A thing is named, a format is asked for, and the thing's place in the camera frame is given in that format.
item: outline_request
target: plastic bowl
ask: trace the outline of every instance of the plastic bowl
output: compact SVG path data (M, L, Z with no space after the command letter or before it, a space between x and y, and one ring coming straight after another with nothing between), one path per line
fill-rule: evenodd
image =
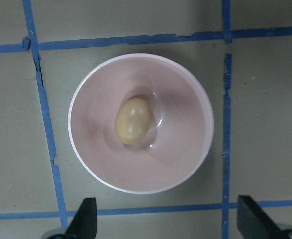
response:
M136 145L122 144L114 122L129 99L148 101L153 122ZM214 119L199 81L157 55L128 54L94 68L77 87L68 113L73 150L87 171L135 194L171 189L193 175L211 147Z

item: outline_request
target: beige egg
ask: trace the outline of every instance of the beige egg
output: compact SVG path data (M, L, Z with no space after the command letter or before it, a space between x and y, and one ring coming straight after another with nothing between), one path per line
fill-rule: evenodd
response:
M132 98L121 107L115 120L119 140L128 145L140 142L147 134L152 120L150 105L141 98Z

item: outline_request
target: bowl rim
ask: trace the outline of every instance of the bowl rim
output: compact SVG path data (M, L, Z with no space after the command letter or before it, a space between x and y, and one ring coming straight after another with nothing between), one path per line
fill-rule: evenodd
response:
M202 154L202 160L198 161L198 164L196 165L196 167L193 168L192 171L190 171L189 173L187 173L187 175L178 180L176 183L171 184L169 186L166 186L164 188L160 188L160 189L156 189L156 190L150 190L150 191L133 191L133 190L127 190L127 189L123 189L123 188L119 188L116 187L110 183L107 183L106 181L102 180L101 178L99 178L96 174L94 174L84 163L84 161L82 160L82 158L80 157L76 147L75 147L75 143L73 141L73 136L72 136L72 130L71 130L71 114L72 114L72 109L73 109L73 104L75 101L75 98L78 94L78 92L80 91L81 87L83 86L83 84L86 82L86 80L97 70L99 70L100 68L114 62L114 61L118 61L118 60L122 60L122 59L126 59L126 58L133 58L133 57L141 57L141 58L152 58L152 59L156 59L156 60L160 60L166 63L169 63L171 65L173 65L174 67L178 68L179 70L182 70L184 73L186 73L189 76L189 81L192 84L195 84L196 87L199 88L200 93L202 94L201 96L204 99L204 106L205 106L205 114L209 116L209 120L210 120L210 124L209 124L209 135L208 135L208 139L207 139L207 147L205 149L204 154ZM77 157L77 159L80 161L80 163L84 166L84 168L93 176L95 177L97 180L99 180L100 182L102 182L103 184L116 189L118 191L121 192L125 192L125 193L132 193L132 194L153 194L153 193L159 193L159 192L164 192L166 190L172 189L178 185L180 185L181 183L185 182L187 179L189 179L203 164L203 162L205 161L211 145L212 145L212 141L213 141L213 136L214 136L214 115L213 115L213 109L212 109L212 105L210 102L210 99L206 93L206 91L204 90L203 86L201 85L201 83L199 82L199 80L189 71L187 70L185 67L183 67L182 65L180 65L179 63L170 60L166 57L162 57L162 56L158 56L158 55L154 55L154 54L149 54L149 53L131 53L131 54L125 54L125 55L120 55L120 56L116 56L113 58L110 58L109 60L106 60L102 63L100 63L99 65L97 65L95 68L93 68L83 79L82 81L79 83L79 85L77 86L73 96L72 96L72 100L70 102L70 106L69 106L69 110L68 110L68 116L67 116L67 127L68 127L68 134L69 134L69 138L71 141L71 145L73 148L73 151Z

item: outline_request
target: bowl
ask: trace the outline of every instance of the bowl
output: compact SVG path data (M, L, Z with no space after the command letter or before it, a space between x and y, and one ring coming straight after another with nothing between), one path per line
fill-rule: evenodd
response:
M152 110L146 136L135 145L115 133L119 109L142 98ZM152 54L127 54L95 67L70 103L68 131L86 170L109 187L135 194L171 189L192 176L212 144L211 103L183 66Z

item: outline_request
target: vertical blue tape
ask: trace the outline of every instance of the vertical blue tape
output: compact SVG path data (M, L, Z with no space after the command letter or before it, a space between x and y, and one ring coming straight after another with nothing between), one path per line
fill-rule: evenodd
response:
M227 44L232 42L231 34L231 0L222 1L223 36Z
M47 94L46 94L45 87L43 85L43 78L42 78L42 72L41 72L41 57L38 51L38 41L37 41L37 36L36 36L35 23L34 23L32 6L31 6L30 0L23 0L23 8L24 8L24 15L25 15L25 21L26 21L26 26L28 30L28 35L30 39L32 57L33 57L35 68L36 68L36 82L37 82L38 93L40 97L41 110L42 110L47 145L48 145L48 150L49 150L49 155L50 155L50 162L51 162L51 167L52 167L52 174L53 174L60 221L63 227L67 227L68 225L67 212L66 212L65 201L64 201L64 196L63 196L60 172L59 172L58 166L54 164L54 157L56 155L55 141L54 141L54 135L53 135L53 129L52 129L51 116L50 116L50 111L49 111L49 106L48 106L48 101L47 101Z
M231 89L232 55L225 54L223 75L223 189L222 189L222 239L229 238L229 197L230 197L230 149L231 149Z

